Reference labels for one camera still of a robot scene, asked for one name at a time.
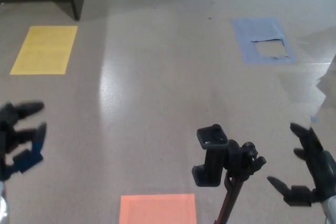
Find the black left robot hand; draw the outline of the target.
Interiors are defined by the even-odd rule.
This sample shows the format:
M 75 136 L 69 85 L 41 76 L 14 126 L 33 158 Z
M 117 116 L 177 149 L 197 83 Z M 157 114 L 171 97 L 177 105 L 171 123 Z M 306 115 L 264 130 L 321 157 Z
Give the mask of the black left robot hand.
M 24 173 L 44 160 L 41 151 L 44 146 L 47 124 L 37 128 L 16 131 L 18 121 L 32 116 L 44 109 L 42 101 L 28 101 L 19 104 L 7 102 L 1 106 L 1 181 L 7 181 L 14 173 Z M 25 149 L 13 157 L 13 164 L 6 164 L 6 155 L 19 145 L 32 143 L 31 149 Z

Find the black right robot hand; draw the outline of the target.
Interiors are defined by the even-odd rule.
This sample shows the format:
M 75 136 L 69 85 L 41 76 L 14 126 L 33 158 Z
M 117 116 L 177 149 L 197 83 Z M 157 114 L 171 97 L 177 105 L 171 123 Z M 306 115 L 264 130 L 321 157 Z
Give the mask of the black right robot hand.
M 310 207 L 314 203 L 323 203 L 335 196 L 335 160 L 326 151 L 313 128 L 306 129 L 297 123 L 291 123 L 290 129 L 296 135 L 302 148 L 295 148 L 294 154 L 305 161 L 313 178 L 315 189 L 306 186 L 288 187 L 279 179 L 268 176 L 268 181 L 283 195 L 283 200 L 291 207 Z

